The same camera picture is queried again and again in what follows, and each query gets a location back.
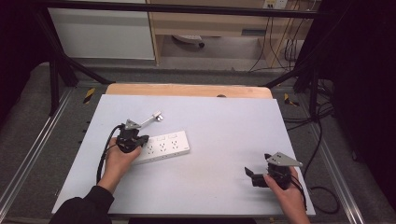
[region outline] black cable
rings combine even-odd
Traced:
[[[297,3],[294,5],[294,8],[293,8],[293,10],[297,7],[297,5],[298,5],[298,7],[300,8],[300,5],[301,5],[301,1],[300,0],[298,0],[297,1]],[[286,43],[286,47],[285,47],[285,60],[286,61],[289,61],[289,71],[291,71],[291,61],[294,61],[294,62],[296,62],[297,61],[297,59],[296,59],[296,51],[297,51],[297,40],[296,40],[296,43],[294,44],[294,40],[295,40],[295,37],[297,36],[297,33],[298,33],[298,31],[300,30],[300,26],[301,26],[301,24],[303,23],[303,20],[302,20],[302,22],[299,24],[299,26],[297,27],[297,30],[296,30],[296,32],[294,33],[294,37],[291,39],[291,44],[290,44],[290,49],[291,49],[291,53],[290,53],[290,59],[288,60],[288,57],[287,57],[287,51],[288,51],[288,48],[289,48],[289,42],[290,42],[290,40],[288,39],[288,42]],[[291,55],[292,55],[292,53],[293,53],[293,46],[294,46],[294,58],[292,59],[291,58]]]
[[[334,214],[338,213],[338,211],[340,210],[340,201],[338,200],[337,195],[335,195],[331,190],[326,189],[326,188],[321,187],[321,186],[312,187],[312,188],[310,188],[310,189],[311,189],[311,190],[313,190],[313,189],[323,189],[323,190],[329,192],[329,193],[334,197],[334,199],[335,199],[336,207],[335,207],[334,210],[332,210],[332,211],[327,211],[327,210],[324,210],[323,208],[320,208],[319,206],[317,206],[316,204],[313,203],[313,205],[314,205],[314,207],[315,207],[316,209],[318,209],[318,210],[319,210],[320,212],[322,212],[322,213],[329,214],[329,215],[334,215]]]
[[[268,23],[270,22],[270,18],[268,17],[267,20],[267,25],[265,26],[265,31],[268,28]],[[264,47],[265,47],[265,36],[264,36],[264,40],[262,42],[262,52],[264,51]],[[248,73],[252,72],[251,70],[257,65],[257,63],[260,61],[260,59],[262,58],[262,52],[260,53],[259,58],[257,59],[257,61],[254,63],[254,65],[248,70]]]
[[[306,197],[305,197],[305,193],[304,193],[303,186],[301,185],[300,181],[298,181],[297,178],[294,177],[294,179],[295,179],[299,184],[297,184],[296,182],[294,182],[293,179],[290,180],[290,181],[291,181],[291,184],[293,184],[293,185],[300,191],[301,195],[303,195],[303,202],[304,202],[304,207],[305,207],[305,211],[306,211]]]
[[[318,109],[318,114],[320,114],[320,109],[321,109],[324,105],[325,105],[325,104],[323,104],[323,105],[321,105],[321,106],[319,107],[319,109]],[[311,156],[311,158],[309,159],[308,164],[305,166],[304,173],[303,173],[303,178],[305,178],[306,172],[308,172],[308,168],[309,168],[309,166],[311,165],[312,160],[313,160],[313,159],[315,158],[315,156],[317,155],[318,150],[319,150],[319,147],[320,147],[320,143],[321,143],[321,139],[322,139],[322,135],[323,135],[323,131],[322,131],[322,126],[321,126],[320,119],[318,119],[318,126],[319,126],[319,138],[318,138],[318,143],[317,143],[317,146],[315,147],[314,153],[312,153],[312,156]]]
[[[288,52],[288,48],[289,48],[289,42],[290,40],[288,39],[286,42],[286,47],[284,48],[284,52],[283,52],[283,57],[285,58],[286,61],[288,61],[288,56],[287,56],[287,52]]]
[[[252,73],[252,72],[257,72],[257,71],[260,71],[260,70],[269,70],[269,69],[278,69],[278,68],[285,69],[284,67],[268,67],[268,68],[258,68],[258,69],[256,69],[256,70],[252,70],[252,71],[250,71],[250,73]]]
[[[118,125],[117,127],[115,127],[115,128],[113,129],[113,131],[111,131],[110,136],[107,138],[107,142],[106,142],[106,145],[105,145],[105,149],[103,150],[102,156],[101,156],[100,161],[99,161],[98,170],[97,170],[97,172],[96,172],[96,184],[99,183],[100,179],[102,178],[102,168],[103,168],[103,164],[104,164],[104,162],[105,162],[105,158],[106,158],[107,151],[108,151],[111,147],[114,147],[114,146],[115,146],[115,145],[114,145],[114,146],[111,146],[111,147],[107,147],[108,144],[110,143],[111,137],[113,136],[113,133],[114,133],[117,129],[121,129],[122,127],[123,127],[123,125]]]
[[[283,69],[286,70],[286,68],[282,66],[282,63],[280,63],[280,60],[279,60],[279,58],[277,57],[277,55],[275,54],[275,51],[274,51],[274,49],[273,49],[273,47],[272,47],[271,39],[272,39],[272,28],[273,28],[273,27],[274,27],[274,17],[271,17],[270,49],[271,49],[271,51],[273,52],[273,54],[274,54],[274,56],[275,56],[277,62],[279,63],[279,65],[280,65]]]
[[[300,22],[300,24],[297,26],[297,29],[296,29],[296,31],[295,31],[295,33],[294,33],[294,36],[293,36],[293,38],[291,39],[291,44],[290,44],[290,56],[289,56],[289,58],[287,57],[287,50],[288,50],[288,44],[289,44],[289,40],[288,40],[288,42],[287,42],[287,45],[286,45],[286,50],[285,50],[285,60],[286,61],[289,61],[289,68],[290,68],[290,70],[291,70],[291,62],[296,62],[297,61],[297,44],[298,44],[298,42],[297,42],[297,40],[296,40],[296,36],[297,36],[297,34],[298,34],[298,32],[299,32],[299,30],[300,30],[300,28],[301,28],[301,25],[303,24],[303,22],[304,22],[304,19],[301,19],[301,22]]]
[[[338,21],[332,26],[332,28],[327,32],[323,37],[319,40],[319,42],[314,46],[312,50],[308,54],[305,55],[303,59],[301,59],[298,63],[298,66],[295,67],[293,70],[289,71],[287,74],[285,74],[282,78],[276,79],[276,82],[283,82],[287,80],[289,77],[297,77],[301,74],[301,72],[306,71],[306,69],[314,66],[313,63],[317,62],[318,55],[320,54],[324,47],[327,47],[327,41],[329,41],[334,34],[334,30],[338,27],[339,23],[341,20],[345,17],[347,14],[348,10],[352,6],[354,0],[349,1],[348,6],[345,7],[345,10],[342,12],[342,15],[339,17]],[[259,85],[259,87],[273,87],[275,85],[274,81],[264,84],[264,85]]]
[[[304,123],[307,121],[312,121],[312,119],[283,119],[285,123]]]
[[[292,128],[288,128],[288,129],[287,129],[287,131],[291,131],[291,130],[294,130],[294,129],[296,129],[296,128],[300,128],[300,127],[304,126],[305,124],[308,124],[308,123],[310,123],[311,121],[312,121],[312,120],[309,120],[308,122],[305,122],[305,123],[299,124],[299,125],[297,125],[297,126],[294,126],[294,127],[292,127]]]

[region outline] gray carpet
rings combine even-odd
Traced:
[[[97,71],[104,77],[124,82],[154,82],[154,83],[191,83],[191,84],[222,84],[255,86],[266,83],[276,74],[244,72],[196,72],[159,69],[100,69]],[[279,102],[281,113],[287,118],[304,118],[304,111],[300,106],[284,104],[284,90],[293,80],[289,80],[282,87],[274,90],[274,97]],[[89,104],[82,103],[88,86],[76,88],[68,105],[53,130],[49,141],[43,148],[31,173],[21,188],[7,217],[29,217],[48,219],[56,201],[56,192],[62,188],[68,171],[78,152],[78,141],[83,140],[84,132],[89,126],[87,121],[99,101],[100,94],[106,86],[96,87],[96,91]],[[290,97],[297,98],[288,91]],[[7,183],[17,171],[19,164],[30,146],[44,126],[50,111],[49,75],[46,68],[37,68],[31,77],[21,100],[10,112],[7,122],[1,129],[0,136],[0,190],[4,192]],[[340,130],[336,118],[327,117],[322,121],[324,137],[329,144],[332,154],[343,171],[350,190],[358,204],[361,213],[368,223],[396,223],[395,212],[389,207],[387,200],[378,189],[364,163],[354,162],[347,140]],[[290,141],[297,159],[307,163],[316,141],[309,126],[289,132]],[[308,187],[323,186],[332,189],[332,181],[323,164],[320,154],[312,163],[306,177]],[[313,191],[313,202],[324,209],[333,209],[335,204],[332,197],[323,191]],[[343,207],[335,215],[326,215],[317,211],[311,221],[315,223],[348,223]]]

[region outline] wrist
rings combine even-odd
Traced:
[[[120,180],[121,178],[119,175],[112,175],[105,172],[97,186],[107,189],[111,194],[113,194],[117,185],[120,183]]]
[[[284,212],[284,214],[287,216],[290,224],[310,223],[309,218],[306,215],[305,211],[294,210],[294,211],[289,211],[287,213]]]

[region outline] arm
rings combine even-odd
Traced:
[[[114,201],[113,193],[132,161],[139,156],[141,147],[131,153],[123,153],[116,145],[116,138],[110,140],[109,146],[105,173],[97,186],[93,186],[83,199],[73,198],[64,202],[49,224],[111,223],[107,212]]]
[[[293,167],[290,167],[290,170],[291,174],[298,179],[296,170]],[[264,175],[264,180],[279,200],[280,207],[289,223],[310,223],[305,212],[301,192],[294,185],[290,185],[288,189],[283,190],[271,176]]]

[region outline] black sleeve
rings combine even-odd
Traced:
[[[85,198],[73,198],[64,202],[49,224],[110,224],[107,212],[113,202],[114,197],[108,190],[93,186]]]

